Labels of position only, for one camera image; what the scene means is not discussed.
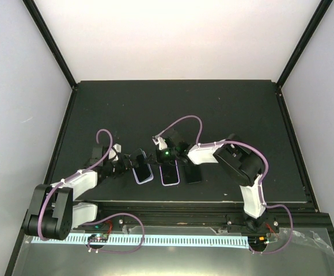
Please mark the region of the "lilac magsafe cased phone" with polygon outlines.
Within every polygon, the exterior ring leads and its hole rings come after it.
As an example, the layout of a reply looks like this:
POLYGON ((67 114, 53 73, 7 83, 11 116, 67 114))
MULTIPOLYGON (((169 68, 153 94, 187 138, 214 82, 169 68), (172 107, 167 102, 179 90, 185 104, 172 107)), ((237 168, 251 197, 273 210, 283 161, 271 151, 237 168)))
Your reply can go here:
MULTIPOLYGON (((145 157, 145 161, 146 161, 146 154, 145 154, 144 150, 142 150, 141 148, 137 149, 137 150, 131 155, 130 160, 136 159, 136 156, 137 156, 137 155, 140 155, 140 154, 142 154, 142 155, 145 157)), ((133 172, 133 175, 134 175, 134 178, 135 178, 135 181, 136 181, 137 184, 142 185, 142 184, 148 183, 148 182, 150 182, 150 181, 152 181, 152 180, 154 179, 154 175, 153 175, 152 169, 151 169, 151 167, 150 167, 149 164, 148 164, 148 167, 149 167, 150 172, 151 172, 151 177, 150 177, 149 179, 147 179, 146 181, 142 182, 142 183, 138 183, 138 182, 137 182, 134 168, 132 168, 132 172, 133 172)))

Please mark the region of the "teal edged phone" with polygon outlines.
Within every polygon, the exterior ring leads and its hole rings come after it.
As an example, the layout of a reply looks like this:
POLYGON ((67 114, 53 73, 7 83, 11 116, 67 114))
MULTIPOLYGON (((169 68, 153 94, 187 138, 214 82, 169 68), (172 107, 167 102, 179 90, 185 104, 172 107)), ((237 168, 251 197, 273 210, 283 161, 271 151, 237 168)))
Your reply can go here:
MULTIPOLYGON (((145 159, 145 157, 140 154, 136 156, 136 159, 142 160, 145 159)), ((151 177, 151 172, 148 166, 135 168, 134 171, 138 183, 142 183, 151 177)))

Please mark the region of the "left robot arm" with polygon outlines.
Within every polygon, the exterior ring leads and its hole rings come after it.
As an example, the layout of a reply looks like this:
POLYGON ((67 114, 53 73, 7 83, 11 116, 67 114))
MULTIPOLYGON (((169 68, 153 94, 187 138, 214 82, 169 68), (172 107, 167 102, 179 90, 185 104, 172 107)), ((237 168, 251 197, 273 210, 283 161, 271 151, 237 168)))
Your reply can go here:
POLYGON ((28 236, 37 236, 42 241, 64 240, 73 228, 88 224, 101 229, 106 223, 105 213, 96 204, 74 201, 98 184, 101 172, 107 162, 116 162, 121 147, 116 144, 107 151, 96 151, 101 157, 92 159, 88 168, 79 169, 75 174, 50 185, 37 185, 25 215, 23 229, 28 236))

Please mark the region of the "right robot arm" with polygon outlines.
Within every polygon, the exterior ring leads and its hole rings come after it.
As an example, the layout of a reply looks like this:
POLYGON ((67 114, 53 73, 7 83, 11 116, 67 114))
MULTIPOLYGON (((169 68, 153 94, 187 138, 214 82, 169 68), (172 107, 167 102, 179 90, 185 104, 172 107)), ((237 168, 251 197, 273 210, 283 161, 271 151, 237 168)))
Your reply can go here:
POLYGON ((181 162, 185 167, 218 164, 240 187, 244 201, 243 221, 252 232, 265 226, 267 203, 262 182, 268 173, 268 161, 253 146, 246 144, 235 133, 210 143, 188 144, 174 131, 172 135, 154 136, 155 155, 145 163, 172 168, 181 162))

